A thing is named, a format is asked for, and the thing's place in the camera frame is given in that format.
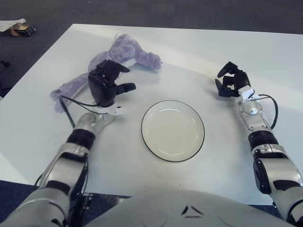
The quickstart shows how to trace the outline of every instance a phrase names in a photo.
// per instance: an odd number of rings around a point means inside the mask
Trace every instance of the floor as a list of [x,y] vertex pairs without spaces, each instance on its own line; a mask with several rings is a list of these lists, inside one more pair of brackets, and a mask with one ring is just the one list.
[[[0,89],[14,86],[73,23],[303,34],[303,1],[0,0],[1,20],[19,18],[33,24],[37,32],[32,37],[0,33],[0,61],[11,63],[0,71]],[[0,181],[0,222],[34,189]],[[111,200],[96,196],[84,221],[111,206]],[[272,207],[258,208],[277,215]]]

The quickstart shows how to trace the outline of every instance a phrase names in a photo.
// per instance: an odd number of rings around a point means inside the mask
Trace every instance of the purple stuffed animal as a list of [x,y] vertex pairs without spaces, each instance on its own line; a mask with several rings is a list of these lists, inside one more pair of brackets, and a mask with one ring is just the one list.
[[104,60],[113,60],[125,67],[131,67],[136,63],[142,64],[150,69],[160,69],[161,59],[158,55],[147,53],[142,50],[138,42],[127,34],[116,34],[115,41],[109,51],[102,52],[94,57],[88,66],[88,72],[63,84],[58,89],[51,92],[50,97],[56,102],[55,110],[62,112],[59,102],[60,96],[74,98],[79,91],[87,84],[89,72],[94,70],[98,64]]

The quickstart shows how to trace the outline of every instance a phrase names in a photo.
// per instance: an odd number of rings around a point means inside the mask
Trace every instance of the white plate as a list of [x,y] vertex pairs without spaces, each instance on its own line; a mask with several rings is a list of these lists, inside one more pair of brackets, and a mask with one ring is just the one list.
[[163,101],[149,108],[141,132],[148,149],[169,162],[190,159],[204,141],[201,118],[193,108],[178,101]]

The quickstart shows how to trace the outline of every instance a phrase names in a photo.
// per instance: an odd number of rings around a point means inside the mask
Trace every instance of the wire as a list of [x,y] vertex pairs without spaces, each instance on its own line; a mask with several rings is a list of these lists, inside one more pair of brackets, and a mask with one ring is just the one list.
[[87,103],[82,103],[82,102],[79,102],[79,101],[77,101],[77,100],[75,100],[75,99],[69,98],[69,97],[67,97],[67,96],[60,96],[60,97],[65,98],[65,99],[68,99],[68,100],[70,100],[70,101],[72,101],[72,102],[74,102],[74,103],[76,103],[76,104],[78,104],[78,105],[85,105],[85,106],[92,106],[92,107],[98,106],[98,104],[87,104]]
[[83,187],[83,192],[85,192],[86,186],[87,186],[87,182],[89,181],[89,161],[86,160],[86,178],[85,178],[85,184]]
[[95,107],[95,106],[98,106],[98,104],[86,104],[86,103],[82,103],[82,102],[79,102],[79,101],[77,101],[77,100],[74,100],[74,99],[72,99],[72,98],[68,98],[68,97],[66,97],[66,96],[60,96],[60,97],[59,97],[60,104],[61,104],[61,106],[62,106],[62,109],[63,109],[64,112],[66,113],[66,115],[67,115],[67,117],[68,117],[68,119],[69,119],[69,121],[70,121],[70,123],[71,123],[72,128],[75,128],[76,125],[75,125],[74,120],[73,120],[72,117],[71,117],[70,112],[69,112],[68,109],[67,109],[66,104],[65,104],[64,101],[63,101],[63,98],[65,98],[65,99],[67,99],[67,100],[70,100],[71,102],[73,102],[73,103],[75,103],[75,104],[81,106],[82,108],[86,109],[87,111],[89,111],[89,112],[91,112],[91,113],[94,113],[94,114],[105,114],[105,113],[98,113],[98,112],[92,111],[92,110],[90,110],[90,109],[88,109],[88,108],[85,107],[85,106],[92,106],[92,107]]
[[270,127],[271,129],[273,129],[275,127],[275,125],[276,125],[277,120],[278,120],[278,114],[279,114],[278,103],[276,103],[276,100],[272,96],[265,95],[265,94],[261,94],[259,96],[265,96],[267,98],[270,98],[273,101],[273,103],[274,103],[274,106],[275,106],[275,118],[274,118],[273,124]]
[[60,104],[61,104],[61,106],[62,106],[62,109],[63,109],[64,112],[66,113],[66,115],[67,115],[67,117],[68,117],[68,120],[69,120],[70,123],[71,123],[72,128],[75,128],[75,126],[76,126],[76,125],[75,125],[75,122],[74,122],[74,120],[72,119],[71,114],[70,114],[70,112],[68,111],[68,109],[67,109],[67,107],[66,107],[64,101],[62,100],[62,96],[59,97],[59,102],[60,102]]
[[38,182],[40,181],[41,177],[42,177],[42,174],[37,178],[37,180],[36,180],[34,186],[37,186],[37,185],[38,185]]

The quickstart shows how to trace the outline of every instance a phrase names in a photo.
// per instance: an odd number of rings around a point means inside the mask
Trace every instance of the tabletop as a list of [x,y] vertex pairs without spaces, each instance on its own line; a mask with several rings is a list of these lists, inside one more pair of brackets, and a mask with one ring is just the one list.
[[[218,194],[246,204],[269,205],[252,169],[249,143],[239,125],[233,99],[218,97],[214,78],[232,61],[247,72],[259,94],[273,96],[279,118],[273,132],[303,173],[303,36],[277,33],[72,25],[0,101],[0,179],[33,184],[72,128],[56,113],[49,94],[87,71],[90,60],[110,48],[117,33],[137,39],[162,59],[159,71],[140,65],[117,84],[137,89],[117,97],[126,114],[97,137],[89,157],[88,192],[133,196],[157,189],[186,189]],[[91,102],[88,87],[76,97]],[[155,157],[141,137],[146,110],[162,100],[194,108],[205,126],[205,141],[190,160],[168,163]],[[271,124],[274,108],[262,101]],[[85,111],[69,105],[74,119]]]

